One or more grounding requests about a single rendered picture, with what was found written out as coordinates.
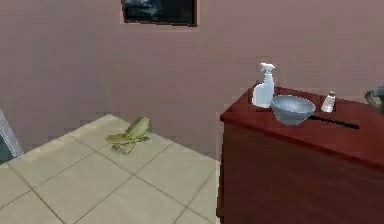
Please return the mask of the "white spray bottle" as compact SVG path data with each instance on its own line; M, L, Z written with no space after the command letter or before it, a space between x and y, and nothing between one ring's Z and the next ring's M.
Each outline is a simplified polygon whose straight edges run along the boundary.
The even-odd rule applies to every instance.
M260 66L261 71L264 73L264 81L254 87L252 104L261 108L269 108L274 96L272 71L275 69L275 66L271 63L261 63Z

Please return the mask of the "dark framed wall picture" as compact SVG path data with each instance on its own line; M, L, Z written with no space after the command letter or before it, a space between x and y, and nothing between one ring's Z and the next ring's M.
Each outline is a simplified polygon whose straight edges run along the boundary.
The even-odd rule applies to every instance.
M197 26L197 0L121 0L126 23Z

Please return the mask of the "blue-grey bowl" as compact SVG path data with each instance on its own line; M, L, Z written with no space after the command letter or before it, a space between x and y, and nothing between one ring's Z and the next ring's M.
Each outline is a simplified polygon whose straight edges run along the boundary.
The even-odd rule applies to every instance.
M308 119L316 106L308 99L294 95L277 95L271 101L272 111L278 121L296 126Z

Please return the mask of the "grey slanted panel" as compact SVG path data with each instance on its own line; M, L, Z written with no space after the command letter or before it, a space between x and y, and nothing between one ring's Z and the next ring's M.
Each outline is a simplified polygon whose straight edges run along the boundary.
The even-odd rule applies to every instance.
M24 150L19 144L5 114L0 109L0 165L23 155Z

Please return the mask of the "red-brown wooden counter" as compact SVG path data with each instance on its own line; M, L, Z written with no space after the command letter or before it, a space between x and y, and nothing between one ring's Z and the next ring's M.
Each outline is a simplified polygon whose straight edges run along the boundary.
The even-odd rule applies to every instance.
M246 91L220 117L224 124L220 224L384 224L384 115L338 99L308 119L277 121Z

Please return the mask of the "clear salt shaker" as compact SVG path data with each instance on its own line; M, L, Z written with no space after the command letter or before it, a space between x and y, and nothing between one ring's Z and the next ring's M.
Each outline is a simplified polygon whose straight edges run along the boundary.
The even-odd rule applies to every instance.
M333 91L330 91L329 94L324 99L324 102L321 106L321 110L323 112L331 113L334 108L335 100L336 100L335 93Z

